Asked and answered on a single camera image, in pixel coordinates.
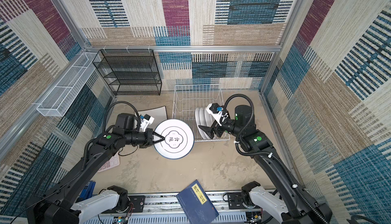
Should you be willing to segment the white square plate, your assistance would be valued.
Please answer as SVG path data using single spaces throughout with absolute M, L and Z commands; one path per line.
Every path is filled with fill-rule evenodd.
M 154 109 L 149 109 L 149 110 L 138 111 L 138 113 L 140 116 L 144 116 L 145 114 L 148 114 L 149 116 L 154 118 L 153 123 L 148 125 L 148 128 L 152 128 L 152 129 L 156 129 L 156 127 L 160 123 L 162 123 L 163 121 L 168 119 L 166 106 L 162 106 L 162 107 L 154 108 Z

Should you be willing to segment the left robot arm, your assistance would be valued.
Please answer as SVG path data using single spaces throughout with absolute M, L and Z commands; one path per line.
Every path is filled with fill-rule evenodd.
M 26 202 L 30 224 L 82 224 L 114 209 L 125 207 L 125 190 L 106 190 L 82 202 L 77 198 L 98 170 L 126 145 L 147 148 L 165 140 L 164 136 L 146 128 L 140 129 L 138 114 L 119 114 L 114 125 L 90 140 L 80 161 L 44 196 Z

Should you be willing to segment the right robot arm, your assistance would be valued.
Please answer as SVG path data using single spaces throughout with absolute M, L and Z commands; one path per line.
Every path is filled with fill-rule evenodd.
M 237 152 L 252 158 L 267 174 L 279 196 L 267 192 L 256 182 L 242 189 L 244 202 L 261 207 L 280 224 L 328 224 L 332 211 L 327 204 L 319 204 L 283 163 L 273 143 L 255 124 L 250 106 L 237 106 L 232 119 L 228 111 L 217 103 L 209 104 L 205 114 L 213 118 L 211 126 L 199 129 L 209 137 L 221 137 L 224 133 L 235 136 Z

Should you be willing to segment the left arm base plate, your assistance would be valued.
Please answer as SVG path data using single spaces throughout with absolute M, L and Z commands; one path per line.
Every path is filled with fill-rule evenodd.
M 146 196 L 138 195 L 138 196 L 128 196 L 128 201 L 126 204 L 125 213 L 126 214 L 134 214 L 134 213 L 142 213 L 144 210 Z

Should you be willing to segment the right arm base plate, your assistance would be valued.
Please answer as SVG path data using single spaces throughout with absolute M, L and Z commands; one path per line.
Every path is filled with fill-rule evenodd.
M 250 199 L 241 192 L 226 192 L 223 196 L 223 200 L 228 203 L 230 210 L 261 209 L 261 207 L 253 204 Z

